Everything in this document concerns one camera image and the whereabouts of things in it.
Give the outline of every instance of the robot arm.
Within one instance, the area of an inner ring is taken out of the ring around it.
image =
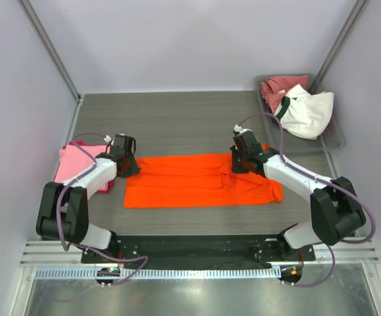
[[[88,219],[88,199],[96,193],[104,183],[116,178],[127,178],[139,173],[132,148],[136,148],[135,139],[116,135],[111,142],[109,153],[101,153],[96,157],[96,167],[92,172],[73,183],[63,196],[61,205],[67,205],[66,212],[61,213],[63,234],[67,242],[106,250],[117,256],[118,244],[115,232],[99,228]],[[58,240],[56,211],[57,200],[62,190],[74,178],[63,183],[49,182],[45,185],[39,207],[36,231],[46,239]]]
[[[275,180],[300,195],[311,206],[311,221],[295,224],[278,235],[282,253],[291,254],[303,246],[325,243],[332,246],[351,236],[366,223],[361,206],[345,194],[301,175],[286,164],[309,174],[314,179],[333,182],[355,194],[351,182],[346,178],[331,178],[315,174],[285,158],[277,150],[263,150],[252,131],[235,128],[235,146],[232,150],[234,173],[254,172]]]

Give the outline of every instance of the white wall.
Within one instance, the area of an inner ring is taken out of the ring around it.
[[[15,0],[0,0],[0,315],[74,99]]]
[[[242,90],[316,73],[354,0],[31,0],[81,93]]]
[[[324,85],[347,140],[333,156],[376,215],[381,259],[381,0],[370,1]]]

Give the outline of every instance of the dark green fabric trim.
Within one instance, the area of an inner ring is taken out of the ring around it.
[[[288,107],[290,106],[290,102],[291,100],[289,99],[289,97],[284,97],[281,101],[281,111],[276,115],[277,119],[278,120],[281,120],[282,117],[284,116],[284,114],[286,113],[286,111],[288,110]]]

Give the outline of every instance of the metal corner post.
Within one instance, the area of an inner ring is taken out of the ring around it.
[[[333,62],[335,61],[336,57],[340,53],[343,45],[347,41],[347,38],[349,37],[352,29],[354,28],[355,23],[360,18],[361,14],[363,13],[364,9],[368,5],[370,0],[357,0],[349,13],[347,19],[345,20],[345,23],[343,24],[340,33],[338,34],[337,38],[335,39],[334,44],[329,50],[328,55],[326,56],[318,74],[317,78],[319,81],[323,81],[324,77],[328,74],[328,71],[330,67],[332,66]]]
[[[31,22],[31,25],[36,31],[36,34],[41,40],[45,50],[48,52],[51,60],[54,62],[54,65],[56,66],[57,70],[60,72],[60,75],[62,76],[65,84],[67,85],[73,97],[75,98],[76,102],[78,103],[80,100],[80,94],[78,90],[76,89],[72,79],[70,78],[69,73],[64,67],[63,62],[61,61],[59,57],[59,54],[57,53],[56,49],[51,43],[51,40],[47,32],[45,31],[43,24],[39,20],[33,6],[31,5],[30,0],[18,0],[18,2],[20,6],[22,7],[22,10],[25,12],[26,17]]]

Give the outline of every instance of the orange cloth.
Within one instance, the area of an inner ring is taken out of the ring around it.
[[[126,180],[126,208],[259,205],[282,201],[281,184],[233,174],[231,153],[136,159],[140,173]]]

